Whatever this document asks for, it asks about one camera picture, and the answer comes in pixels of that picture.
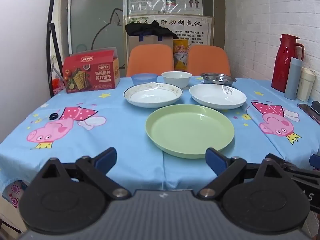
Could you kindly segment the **red thermos jug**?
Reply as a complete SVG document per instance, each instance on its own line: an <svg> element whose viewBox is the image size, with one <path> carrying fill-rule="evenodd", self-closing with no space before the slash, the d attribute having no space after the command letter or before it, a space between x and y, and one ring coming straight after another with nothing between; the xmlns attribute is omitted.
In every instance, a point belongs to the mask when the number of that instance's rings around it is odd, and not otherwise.
<svg viewBox="0 0 320 240"><path fill-rule="evenodd" d="M297 42L300 37L282 34L279 40L280 46L274 63L271 87L284 93L289 76L291 58L294 57L303 61L305 48L301 43Z"/></svg>

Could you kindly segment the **white floral plate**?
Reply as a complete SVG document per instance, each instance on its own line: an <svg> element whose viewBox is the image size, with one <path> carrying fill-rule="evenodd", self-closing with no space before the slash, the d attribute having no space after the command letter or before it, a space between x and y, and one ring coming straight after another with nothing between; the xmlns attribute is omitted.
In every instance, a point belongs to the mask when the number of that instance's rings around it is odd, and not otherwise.
<svg viewBox="0 0 320 240"><path fill-rule="evenodd" d="M208 83L190 87L189 93L197 103L216 110L236 109L247 100L246 95L235 88Z"/></svg>

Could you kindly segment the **black cloth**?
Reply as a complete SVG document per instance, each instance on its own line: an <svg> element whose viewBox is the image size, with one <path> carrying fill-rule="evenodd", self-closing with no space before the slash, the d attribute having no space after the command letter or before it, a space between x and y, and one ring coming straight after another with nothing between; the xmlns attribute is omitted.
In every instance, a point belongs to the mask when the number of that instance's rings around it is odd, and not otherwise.
<svg viewBox="0 0 320 240"><path fill-rule="evenodd" d="M160 26L157 21L153 21L150 24L131 22L125 25L125 31L129 36L161 36L179 39L174 32L168 28Z"/></svg>

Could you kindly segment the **black phone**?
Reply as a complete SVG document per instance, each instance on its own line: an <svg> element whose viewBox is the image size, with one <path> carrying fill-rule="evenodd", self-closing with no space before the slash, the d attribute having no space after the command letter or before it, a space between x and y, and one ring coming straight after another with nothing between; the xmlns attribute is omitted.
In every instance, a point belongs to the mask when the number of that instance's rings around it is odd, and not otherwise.
<svg viewBox="0 0 320 240"><path fill-rule="evenodd" d="M304 111L313 121L320 125L320 114L307 104L298 103L298 108Z"/></svg>

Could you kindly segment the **white ceramic bowl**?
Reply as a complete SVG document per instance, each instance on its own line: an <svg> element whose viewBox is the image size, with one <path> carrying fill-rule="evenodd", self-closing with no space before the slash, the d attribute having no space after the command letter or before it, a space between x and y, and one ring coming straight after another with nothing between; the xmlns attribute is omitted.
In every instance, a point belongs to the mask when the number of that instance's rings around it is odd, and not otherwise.
<svg viewBox="0 0 320 240"><path fill-rule="evenodd" d="M189 85L189 81L193 75L189 72L169 71L163 72L162 77L165 83L175 85L181 89Z"/></svg>

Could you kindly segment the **cream cup with lid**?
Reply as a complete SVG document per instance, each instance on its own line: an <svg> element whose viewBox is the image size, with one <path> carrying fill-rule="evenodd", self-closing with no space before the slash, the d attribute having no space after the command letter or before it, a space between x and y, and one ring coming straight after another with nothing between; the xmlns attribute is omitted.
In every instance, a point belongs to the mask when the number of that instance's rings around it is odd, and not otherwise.
<svg viewBox="0 0 320 240"><path fill-rule="evenodd" d="M310 98L311 90L315 82L316 75L315 72L309 70L308 68L302 67L300 81L298 85L297 98L300 101L307 102Z"/></svg>

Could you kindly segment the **dark flat case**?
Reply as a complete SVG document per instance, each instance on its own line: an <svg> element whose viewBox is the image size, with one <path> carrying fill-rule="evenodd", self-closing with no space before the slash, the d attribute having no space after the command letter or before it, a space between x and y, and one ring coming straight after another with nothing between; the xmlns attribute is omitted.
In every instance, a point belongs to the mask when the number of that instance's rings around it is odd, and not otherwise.
<svg viewBox="0 0 320 240"><path fill-rule="evenodd" d="M320 115L320 102L314 100L311 104L311 109Z"/></svg>

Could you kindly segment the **right orange chair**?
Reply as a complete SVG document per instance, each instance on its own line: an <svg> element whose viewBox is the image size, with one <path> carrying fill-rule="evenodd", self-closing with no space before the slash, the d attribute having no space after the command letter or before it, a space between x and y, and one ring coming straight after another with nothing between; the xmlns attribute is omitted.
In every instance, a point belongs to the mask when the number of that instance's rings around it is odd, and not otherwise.
<svg viewBox="0 0 320 240"><path fill-rule="evenodd" d="M187 72L193 76L203 73L231 75L226 52L216 46L193 45L188 51Z"/></svg>

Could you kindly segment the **white calligraphy poster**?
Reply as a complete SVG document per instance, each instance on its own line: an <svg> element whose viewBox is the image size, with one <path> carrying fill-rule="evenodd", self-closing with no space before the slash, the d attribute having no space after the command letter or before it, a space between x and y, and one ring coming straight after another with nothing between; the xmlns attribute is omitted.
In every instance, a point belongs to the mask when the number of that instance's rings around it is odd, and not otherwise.
<svg viewBox="0 0 320 240"><path fill-rule="evenodd" d="M149 14L127 16L126 23L151 24L159 23L163 28L168 28L179 39L188 40L189 45L213 45L214 18L201 15L183 14Z"/></svg>

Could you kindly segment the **gold rimmed white plate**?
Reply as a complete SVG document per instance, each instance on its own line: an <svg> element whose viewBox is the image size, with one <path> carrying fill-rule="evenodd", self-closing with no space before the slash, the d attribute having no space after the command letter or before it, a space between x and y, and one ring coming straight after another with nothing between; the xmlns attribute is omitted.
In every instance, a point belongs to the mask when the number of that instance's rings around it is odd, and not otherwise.
<svg viewBox="0 0 320 240"><path fill-rule="evenodd" d="M161 108L176 103L183 95L180 87L167 83L150 82L135 85L124 92L125 100L137 107Z"/></svg>

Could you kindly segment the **green plastic plate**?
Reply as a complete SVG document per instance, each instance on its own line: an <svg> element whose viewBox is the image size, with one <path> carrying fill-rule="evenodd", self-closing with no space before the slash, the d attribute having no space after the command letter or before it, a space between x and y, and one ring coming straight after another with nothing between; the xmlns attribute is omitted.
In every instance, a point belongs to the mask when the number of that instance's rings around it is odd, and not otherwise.
<svg viewBox="0 0 320 240"><path fill-rule="evenodd" d="M145 131L163 152L202 159L208 148L220 151L234 138L234 126L222 113L199 105L172 105L149 115Z"/></svg>

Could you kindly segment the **blue cartoon tablecloth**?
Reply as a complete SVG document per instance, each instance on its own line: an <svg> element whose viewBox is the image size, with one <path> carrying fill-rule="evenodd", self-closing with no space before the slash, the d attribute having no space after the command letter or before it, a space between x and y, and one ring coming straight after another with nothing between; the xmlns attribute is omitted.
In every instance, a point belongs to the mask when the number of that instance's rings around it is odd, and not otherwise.
<svg viewBox="0 0 320 240"><path fill-rule="evenodd" d="M181 159L162 152L147 136L145 122L150 109L139 108L124 99L124 91L132 81L124 78L116 89L68 94L60 92L33 111L1 143L1 193L7 198L22 195L20 182L29 184L51 157L63 163L72 163L81 156L91 157L109 147L117 150L117 163L108 176L130 191L137 189L198 191L215 178L215 173L203 159ZM301 111L296 101L288 100L274 90L269 81L238 79L235 88L242 91L248 101L280 105L288 113L297 113L293 123L295 142L287 137L264 134L259 124L261 113L249 104L223 111L231 120L235 136L224 149L224 154L239 156L249 163L260 163L269 154L275 154L298 167L309 168L309 159L319 153L319 125ZM95 109L106 122L93 129L74 124L50 148L28 141L30 132L43 127L53 113L61 114L65 108Z"/></svg>

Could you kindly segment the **stainless steel bowl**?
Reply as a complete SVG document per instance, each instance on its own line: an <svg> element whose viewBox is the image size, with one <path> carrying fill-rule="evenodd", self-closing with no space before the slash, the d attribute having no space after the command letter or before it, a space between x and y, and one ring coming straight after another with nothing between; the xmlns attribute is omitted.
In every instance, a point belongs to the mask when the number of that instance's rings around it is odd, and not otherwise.
<svg viewBox="0 0 320 240"><path fill-rule="evenodd" d="M220 73L202 73L201 77L203 78L204 83L216 85L231 86L236 82L236 78Z"/></svg>

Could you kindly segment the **black stand pole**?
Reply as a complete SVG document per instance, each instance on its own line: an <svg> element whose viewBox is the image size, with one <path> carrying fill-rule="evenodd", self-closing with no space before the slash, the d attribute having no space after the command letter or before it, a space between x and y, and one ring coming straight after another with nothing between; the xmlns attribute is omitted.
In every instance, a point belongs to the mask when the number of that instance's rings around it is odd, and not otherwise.
<svg viewBox="0 0 320 240"><path fill-rule="evenodd" d="M48 20L47 20L47 34L46 34L47 76L48 76L48 86L49 86L49 92L50 92L51 98L54 96L54 89L53 89L53 83L52 83L52 67L51 67L52 62L51 62L51 55L50 55L51 38L53 38L53 46L54 46L55 56L56 56L57 65L59 67L59 71L60 71L60 75L61 75L60 79L63 81L62 60L61 60L59 45L57 42L55 23L52 22L54 1L55 0L50 0L50 3L49 3Z"/></svg>

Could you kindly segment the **blue plastic bowl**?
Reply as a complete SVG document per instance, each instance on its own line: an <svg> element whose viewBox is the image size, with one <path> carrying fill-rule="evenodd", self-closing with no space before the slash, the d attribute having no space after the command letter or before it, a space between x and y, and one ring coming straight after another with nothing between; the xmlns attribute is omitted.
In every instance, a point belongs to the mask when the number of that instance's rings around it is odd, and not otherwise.
<svg viewBox="0 0 320 240"><path fill-rule="evenodd" d="M144 83L157 82L158 75L152 73L140 73L131 76L134 85L141 85Z"/></svg>

